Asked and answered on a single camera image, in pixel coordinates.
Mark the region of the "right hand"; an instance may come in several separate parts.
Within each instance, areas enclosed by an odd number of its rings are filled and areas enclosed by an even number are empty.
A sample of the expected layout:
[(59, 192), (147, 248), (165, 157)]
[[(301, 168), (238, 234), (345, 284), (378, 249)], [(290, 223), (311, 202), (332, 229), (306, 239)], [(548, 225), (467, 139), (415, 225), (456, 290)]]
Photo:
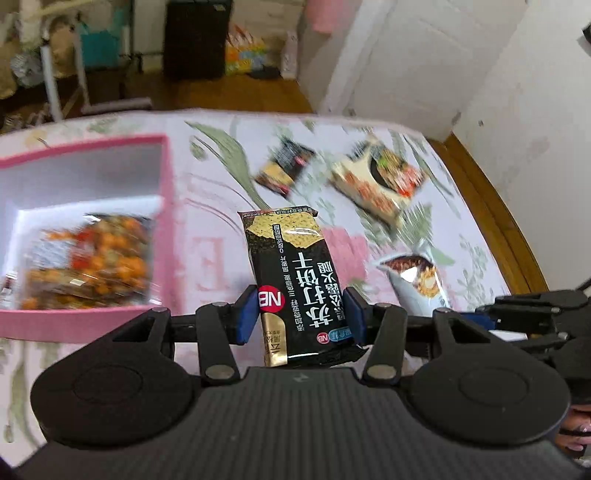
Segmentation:
[(572, 406), (555, 437), (555, 444), (565, 451), (582, 454), (590, 445), (590, 412), (590, 405)]

